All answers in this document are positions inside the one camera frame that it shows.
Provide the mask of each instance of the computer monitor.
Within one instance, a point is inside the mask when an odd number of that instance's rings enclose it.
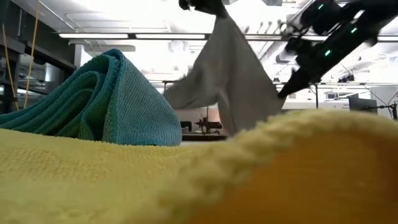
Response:
[[[349,110],[350,111],[364,111],[377,114],[377,101],[360,99],[360,98],[348,98]]]

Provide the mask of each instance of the cloth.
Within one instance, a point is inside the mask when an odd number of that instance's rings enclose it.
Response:
[[[0,128],[130,145],[179,145],[177,115],[118,50],[79,68],[42,101],[0,116]]]
[[[304,111],[179,147],[0,136],[0,223],[396,222],[398,123],[373,114]]]
[[[285,100],[235,22],[217,18],[192,71],[164,93],[175,110],[218,104],[220,120],[233,136],[279,114]]]

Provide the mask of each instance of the microfiber towel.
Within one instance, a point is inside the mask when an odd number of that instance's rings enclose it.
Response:
[[[216,18],[192,71],[164,96],[175,110],[217,103],[223,128],[233,136],[279,114],[285,99],[278,99],[277,94],[239,27],[226,16]]]
[[[118,50],[79,68],[40,102],[0,116],[0,128],[129,145],[179,145],[177,115]]]
[[[397,221],[398,123],[372,114],[304,111],[178,147],[0,136],[0,223]]]

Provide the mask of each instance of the teal towel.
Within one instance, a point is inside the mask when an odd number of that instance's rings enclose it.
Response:
[[[174,110],[116,49],[90,60],[40,102],[1,115],[0,128],[130,145],[182,140]]]

